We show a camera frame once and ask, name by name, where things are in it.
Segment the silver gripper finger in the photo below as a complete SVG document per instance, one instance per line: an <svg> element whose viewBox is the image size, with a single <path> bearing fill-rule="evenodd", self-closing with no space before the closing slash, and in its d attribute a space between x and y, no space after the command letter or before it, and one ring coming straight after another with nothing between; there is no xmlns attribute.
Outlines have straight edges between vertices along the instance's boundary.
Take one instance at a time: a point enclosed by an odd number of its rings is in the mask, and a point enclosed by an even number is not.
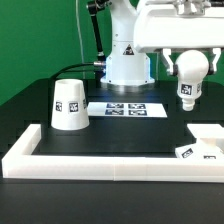
<svg viewBox="0 0 224 224"><path fill-rule="evenodd" d="M220 48L212 48L209 51L209 75L213 75L217 72L217 63L219 61L221 53L222 50Z"/></svg>
<svg viewBox="0 0 224 224"><path fill-rule="evenodd" d="M163 49L162 50L162 61L164 66L166 67L166 72L169 76L176 76L178 74L178 66L173 63L171 59L172 50L171 49Z"/></svg>

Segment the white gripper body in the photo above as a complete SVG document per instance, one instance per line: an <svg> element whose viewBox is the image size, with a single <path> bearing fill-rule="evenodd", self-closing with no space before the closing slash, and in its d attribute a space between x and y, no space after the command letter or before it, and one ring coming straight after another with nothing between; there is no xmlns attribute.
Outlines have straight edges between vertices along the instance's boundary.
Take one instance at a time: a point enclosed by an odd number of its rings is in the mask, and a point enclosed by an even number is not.
<svg viewBox="0 0 224 224"><path fill-rule="evenodd" d="M151 53L159 49L224 47L224 7L207 8L202 16L179 16L174 6L145 6L138 14L134 48Z"/></svg>

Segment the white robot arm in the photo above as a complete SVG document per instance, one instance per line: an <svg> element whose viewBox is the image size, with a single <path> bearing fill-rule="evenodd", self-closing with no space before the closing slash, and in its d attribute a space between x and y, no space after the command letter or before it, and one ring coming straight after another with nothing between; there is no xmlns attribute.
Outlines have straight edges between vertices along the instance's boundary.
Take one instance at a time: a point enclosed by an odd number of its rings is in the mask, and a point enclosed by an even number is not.
<svg viewBox="0 0 224 224"><path fill-rule="evenodd" d="M101 79L113 87L153 82L147 55L188 49L224 48L224 6L211 0L107 0L112 19L112 51Z"/></svg>

